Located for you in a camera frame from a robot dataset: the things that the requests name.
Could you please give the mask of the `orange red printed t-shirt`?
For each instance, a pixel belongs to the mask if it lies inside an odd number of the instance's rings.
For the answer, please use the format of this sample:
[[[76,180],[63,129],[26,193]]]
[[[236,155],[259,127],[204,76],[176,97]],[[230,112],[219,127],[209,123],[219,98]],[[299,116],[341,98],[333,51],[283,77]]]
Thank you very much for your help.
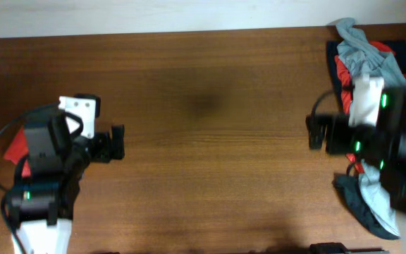
[[[21,127],[6,149],[4,159],[17,164],[18,161],[27,154],[27,140],[25,137],[24,128]]]

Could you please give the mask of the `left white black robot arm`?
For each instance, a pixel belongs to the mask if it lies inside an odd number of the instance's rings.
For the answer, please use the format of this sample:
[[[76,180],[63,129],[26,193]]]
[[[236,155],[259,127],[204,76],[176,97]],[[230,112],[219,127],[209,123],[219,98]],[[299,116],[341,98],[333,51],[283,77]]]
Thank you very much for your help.
[[[93,162],[125,157],[123,125],[93,138],[81,135],[79,116],[60,111],[24,126],[28,153],[16,165],[1,215],[16,253],[66,253],[80,180]]]

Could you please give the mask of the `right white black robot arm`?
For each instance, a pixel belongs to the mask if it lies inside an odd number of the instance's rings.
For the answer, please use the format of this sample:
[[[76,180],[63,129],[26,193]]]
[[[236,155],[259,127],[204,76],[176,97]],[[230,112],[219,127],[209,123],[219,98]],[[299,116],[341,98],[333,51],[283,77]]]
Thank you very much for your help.
[[[406,252],[406,87],[352,87],[348,114],[307,115],[309,147],[331,155],[354,154],[379,182],[360,185],[384,193],[379,207],[393,212]]]

